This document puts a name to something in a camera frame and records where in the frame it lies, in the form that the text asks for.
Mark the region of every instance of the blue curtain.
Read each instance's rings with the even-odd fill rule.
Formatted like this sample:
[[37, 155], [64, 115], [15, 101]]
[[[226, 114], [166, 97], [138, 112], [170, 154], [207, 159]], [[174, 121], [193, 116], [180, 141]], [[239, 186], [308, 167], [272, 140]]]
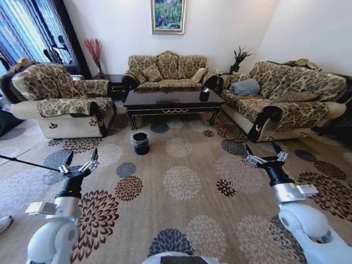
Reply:
[[12, 65], [19, 58], [69, 64], [60, 26], [47, 0], [0, 1], [0, 52]]

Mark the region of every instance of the sofa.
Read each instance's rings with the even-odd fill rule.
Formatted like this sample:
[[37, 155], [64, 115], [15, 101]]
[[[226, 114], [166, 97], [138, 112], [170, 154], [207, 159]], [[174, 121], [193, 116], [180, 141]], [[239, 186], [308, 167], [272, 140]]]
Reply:
[[116, 113], [105, 80], [73, 80], [60, 64], [35, 64], [1, 78], [11, 113], [34, 119], [48, 139], [107, 135]]
[[[260, 93], [236, 95], [231, 84], [257, 80]], [[257, 62], [249, 75], [234, 73], [218, 78], [217, 92], [224, 99], [223, 111], [248, 135], [250, 141], [271, 141], [314, 136], [315, 126], [324, 126], [341, 116], [347, 80], [337, 74]]]
[[[150, 66], [155, 65], [153, 77], [160, 73], [161, 77], [149, 81], [143, 73]], [[122, 77], [125, 90], [137, 89], [140, 92], [172, 92], [196, 91], [203, 86], [213, 89], [217, 82], [215, 72], [208, 71], [200, 80], [194, 82], [191, 78], [200, 68], [207, 67], [205, 56], [181, 56], [171, 51], [165, 51], [156, 56], [133, 55], [128, 59], [129, 70]]]

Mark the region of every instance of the trash can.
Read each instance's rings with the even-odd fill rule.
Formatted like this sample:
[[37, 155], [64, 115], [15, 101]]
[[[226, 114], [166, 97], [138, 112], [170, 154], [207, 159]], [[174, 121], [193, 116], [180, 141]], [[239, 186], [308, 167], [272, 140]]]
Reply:
[[145, 155], [149, 152], [149, 139], [143, 132], [136, 133], [132, 136], [132, 145], [138, 155]]

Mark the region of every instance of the painting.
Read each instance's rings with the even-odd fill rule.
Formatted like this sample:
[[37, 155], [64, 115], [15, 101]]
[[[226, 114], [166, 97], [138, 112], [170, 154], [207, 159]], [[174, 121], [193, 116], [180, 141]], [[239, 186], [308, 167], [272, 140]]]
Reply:
[[184, 33], [186, 0], [151, 0], [153, 34]]

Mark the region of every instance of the potted plant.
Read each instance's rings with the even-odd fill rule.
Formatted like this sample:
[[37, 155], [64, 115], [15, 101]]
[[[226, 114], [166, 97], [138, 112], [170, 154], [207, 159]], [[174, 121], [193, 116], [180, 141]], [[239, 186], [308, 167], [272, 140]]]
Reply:
[[238, 46], [238, 51], [235, 50], [233, 52], [235, 53], [235, 63], [230, 67], [230, 74], [232, 74], [232, 72], [238, 72], [240, 69], [240, 63], [253, 54], [249, 53], [249, 50], [245, 51], [241, 46]]
[[88, 49], [89, 53], [92, 55], [95, 65], [97, 65], [98, 67], [99, 78], [104, 79], [104, 73], [100, 65], [100, 54], [101, 54], [102, 43], [100, 42], [100, 40], [97, 40], [97, 39], [84, 40], [84, 45]]

